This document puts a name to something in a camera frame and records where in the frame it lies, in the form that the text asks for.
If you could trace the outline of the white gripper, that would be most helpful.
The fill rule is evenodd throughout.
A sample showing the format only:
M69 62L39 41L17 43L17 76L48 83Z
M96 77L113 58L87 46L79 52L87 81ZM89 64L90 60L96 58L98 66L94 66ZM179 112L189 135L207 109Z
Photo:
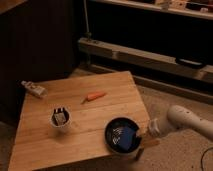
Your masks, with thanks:
M160 129L161 126L162 126L161 119L155 118L155 119L151 120L148 124L148 131L149 131L150 135L153 137L160 137L162 135L162 130ZM150 137L149 133L147 131L141 132L139 130L139 131L136 131L136 137L148 138L148 137ZM159 143L160 143L160 141L158 139L153 139L153 140L142 142L141 147L149 148L149 147L156 146Z

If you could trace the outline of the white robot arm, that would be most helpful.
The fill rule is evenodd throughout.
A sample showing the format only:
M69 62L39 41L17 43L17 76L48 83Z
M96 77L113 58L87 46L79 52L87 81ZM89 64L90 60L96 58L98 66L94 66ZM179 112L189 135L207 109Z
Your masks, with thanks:
M191 129L213 142L213 121L179 105L171 106L164 116L150 120L136 131L136 136L141 138L140 146L147 148L157 145L157 138L185 129Z

